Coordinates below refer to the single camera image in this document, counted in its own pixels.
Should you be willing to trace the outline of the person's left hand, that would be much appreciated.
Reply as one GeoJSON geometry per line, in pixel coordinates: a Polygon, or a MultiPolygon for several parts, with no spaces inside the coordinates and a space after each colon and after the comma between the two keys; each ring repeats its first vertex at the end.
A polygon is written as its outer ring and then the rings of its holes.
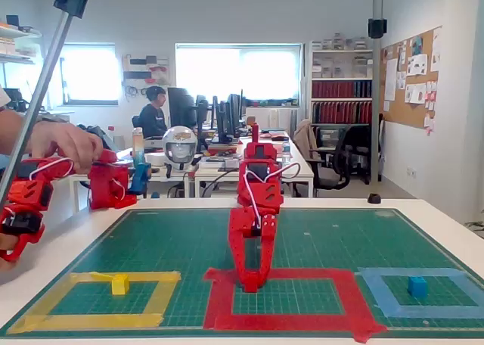
{"type": "Polygon", "coordinates": [[[103,151],[97,136],[70,123],[39,122],[34,125],[26,152],[32,158],[63,155],[73,161],[77,173],[88,173],[103,151]]]}

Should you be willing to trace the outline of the person's right hand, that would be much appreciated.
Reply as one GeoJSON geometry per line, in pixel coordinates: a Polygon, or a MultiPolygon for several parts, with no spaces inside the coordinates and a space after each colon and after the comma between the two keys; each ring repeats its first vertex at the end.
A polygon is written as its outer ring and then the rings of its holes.
{"type": "MultiPolygon", "coordinates": [[[[17,237],[13,235],[0,234],[0,250],[10,251],[15,248],[17,244],[17,237]]],[[[4,259],[0,259],[0,269],[6,272],[15,267],[15,263],[10,263],[4,259]]]]}

